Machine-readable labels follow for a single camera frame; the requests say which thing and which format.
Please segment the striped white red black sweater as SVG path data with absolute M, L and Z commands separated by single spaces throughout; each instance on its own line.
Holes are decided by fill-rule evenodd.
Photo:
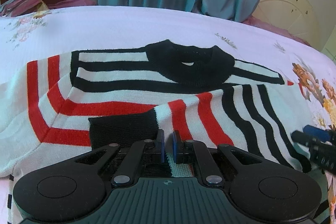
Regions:
M 1 176 L 14 185 L 33 170 L 158 130 L 308 173 L 308 150 L 290 138 L 312 121 L 301 89 L 217 46 L 169 40 L 30 61 L 1 84 Z

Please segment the cream round footboard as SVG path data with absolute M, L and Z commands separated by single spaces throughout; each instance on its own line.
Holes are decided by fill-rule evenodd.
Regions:
M 319 22 L 308 0 L 260 0 L 252 15 L 320 49 Z

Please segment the floral pink bed sheet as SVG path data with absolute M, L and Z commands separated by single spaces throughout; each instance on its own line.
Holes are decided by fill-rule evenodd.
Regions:
M 272 32 L 189 12 L 84 6 L 1 17 L 1 84 L 30 61 L 165 40 L 217 46 L 281 72 L 302 86 L 312 118 L 307 125 L 335 131 L 330 59 Z M 1 176 L 8 223 L 335 223 L 335 175 L 310 161 L 310 147 L 293 142 L 308 150 L 314 167 L 308 173 L 194 139 L 195 164 L 176 164 L 172 133 L 165 137 L 165 162 L 154 164 L 146 147 L 156 137 L 109 143 L 33 170 L 14 185 Z

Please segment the purple crumpled pillow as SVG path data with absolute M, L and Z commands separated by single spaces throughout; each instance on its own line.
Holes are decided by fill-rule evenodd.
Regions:
M 8 0 L 1 4 L 1 16 L 16 17 L 38 11 L 94 5 L 96 3 L 92 0 L 65 0 L 51 5 L 42 0 Z

